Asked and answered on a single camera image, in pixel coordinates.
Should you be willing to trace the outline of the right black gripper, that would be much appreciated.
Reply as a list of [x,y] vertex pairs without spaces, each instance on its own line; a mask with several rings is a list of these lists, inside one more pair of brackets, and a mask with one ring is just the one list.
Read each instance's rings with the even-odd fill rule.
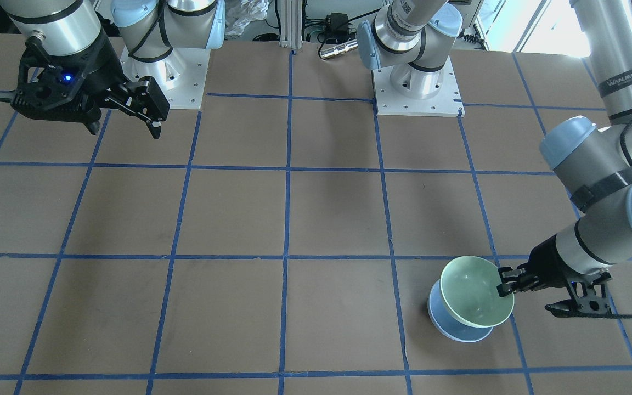
[[29,37],[19,65],[19,113],[33,120],[83,122],[91,135],[101,130],[101,107],[119,109],[143,121],[158,139],[170,103],[155,78],[126,81],[108,37],[72,55],[46,52]]

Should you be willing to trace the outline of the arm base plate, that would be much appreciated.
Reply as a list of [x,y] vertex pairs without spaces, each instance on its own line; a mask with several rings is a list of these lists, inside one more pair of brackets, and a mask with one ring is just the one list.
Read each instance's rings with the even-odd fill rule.
[[120,61],[132,81],[155,78],[171,109],[200,110],[211,52],[208,48],[173,48],[164,59],[146,63],[131,58],[125,48]]
[[452,61],[423,72],[401,64],[372,72],[379,115],[463,117],[466,115]]

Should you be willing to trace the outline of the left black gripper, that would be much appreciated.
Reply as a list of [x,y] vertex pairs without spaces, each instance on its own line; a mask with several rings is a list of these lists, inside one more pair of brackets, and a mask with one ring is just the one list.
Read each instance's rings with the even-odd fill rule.
[[501,280],[497,285],[499,297],[548,287],[563,288],[582,279],[582,275],[560,257],[555,235],[537,245],[525,264],[516,268],[501,267],[498,273]]

